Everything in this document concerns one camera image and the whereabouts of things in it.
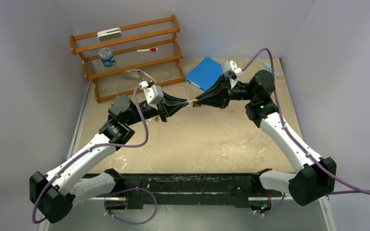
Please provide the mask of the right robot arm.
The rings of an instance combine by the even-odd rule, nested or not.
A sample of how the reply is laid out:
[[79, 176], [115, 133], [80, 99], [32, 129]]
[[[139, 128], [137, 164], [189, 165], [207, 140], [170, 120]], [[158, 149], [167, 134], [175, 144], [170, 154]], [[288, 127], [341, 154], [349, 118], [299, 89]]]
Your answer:
[[231, 100], [247, 100], [246, 115], [257, 128], [266, 133], [287, 157], [294, 173], [263, 170], [251, 183], [252, 192], [262, 196], [269, 190], [287, 193], [294, 201], [307, 205], [334, 191], [336, 162], [323, 158], [310, 148], [291, 128], [273, 102], [274, 76], [266, 70], [258, 71], [248, 83], [237, 81], [223, 74], [204, 93], [197, 96], [194, 105], [224, 109]]

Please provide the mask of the small brass padlock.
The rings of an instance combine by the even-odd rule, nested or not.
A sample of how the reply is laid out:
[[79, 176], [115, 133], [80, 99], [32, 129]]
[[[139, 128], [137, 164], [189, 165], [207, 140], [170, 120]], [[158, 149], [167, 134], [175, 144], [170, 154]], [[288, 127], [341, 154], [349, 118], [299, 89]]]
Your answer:
[[186, 101], [186, 107], [201, 107], [201, 104], [198, 104], [197, 99]]

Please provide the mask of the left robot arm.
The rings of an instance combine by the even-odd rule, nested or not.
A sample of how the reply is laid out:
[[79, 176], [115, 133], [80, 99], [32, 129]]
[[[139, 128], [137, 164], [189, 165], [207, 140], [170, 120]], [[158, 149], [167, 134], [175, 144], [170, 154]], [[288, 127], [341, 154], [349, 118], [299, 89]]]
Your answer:
[[153, 88], [145, 89], [144, 93], [142, 102], [135, 96], [115, 97], [108, 110], [107, 121], [83, 148], [47, 173], [35, 172], [30, 177], [29, 198], [33, 204], [34, 224], [59, 222], [75, 206], [96, 196], [118, 197], [141, 190], [139, 186], [126, 186], [125, 178], [113, 169], [89, 179], [85, 174], [119, 149], [132, 147], [129, 144], [134, 135], [131, 125], [144, 125], [145, 139], [137, 144], [137, 147], [142, 147], [149, 140], [147, 119], [159, 116], [166, 120], [188, 105], [186, 99]]

